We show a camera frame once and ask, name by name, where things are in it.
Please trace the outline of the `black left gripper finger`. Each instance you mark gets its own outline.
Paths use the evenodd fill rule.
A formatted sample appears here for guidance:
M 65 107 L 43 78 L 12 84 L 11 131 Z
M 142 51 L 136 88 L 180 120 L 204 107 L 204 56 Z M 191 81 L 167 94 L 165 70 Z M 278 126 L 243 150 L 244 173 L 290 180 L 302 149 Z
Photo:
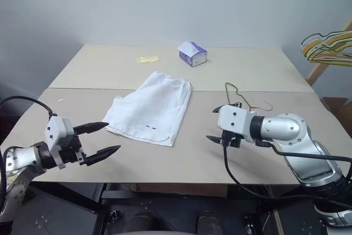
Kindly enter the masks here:
M 120 145 L 106 147 L 104 149 L 98 150 L 95 154 L 91 156 L 86 156 L 84 160 L 84 164 L 87 166 L 91 166 L 95 163 L 103 161 L 113 155 L 116 151 L 121 148 Z
M 107 126 L 107 122 L 92 122 L 86 123 L 73 128 L 76 135 L 80 134 L 90 134 Z

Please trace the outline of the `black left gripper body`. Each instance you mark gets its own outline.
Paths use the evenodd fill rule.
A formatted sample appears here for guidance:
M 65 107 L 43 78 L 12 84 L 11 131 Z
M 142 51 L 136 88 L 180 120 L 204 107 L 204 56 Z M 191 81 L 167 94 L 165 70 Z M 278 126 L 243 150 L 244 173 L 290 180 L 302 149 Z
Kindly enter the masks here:
M 57 166 L 65 166 L 66 163 L 78 162 L 79 165 L 85 164 L 85 154 L 79 136 L 76 132 L 58 138 L 58 156 Z

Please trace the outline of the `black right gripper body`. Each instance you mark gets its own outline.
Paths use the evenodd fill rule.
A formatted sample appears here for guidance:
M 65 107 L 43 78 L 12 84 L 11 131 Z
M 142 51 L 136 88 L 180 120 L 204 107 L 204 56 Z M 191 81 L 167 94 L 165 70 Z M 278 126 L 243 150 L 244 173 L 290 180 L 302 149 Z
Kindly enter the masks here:
M 240 147 L 243 136 L 228 130 L 222 130 L 221 145 L 225 147 Z

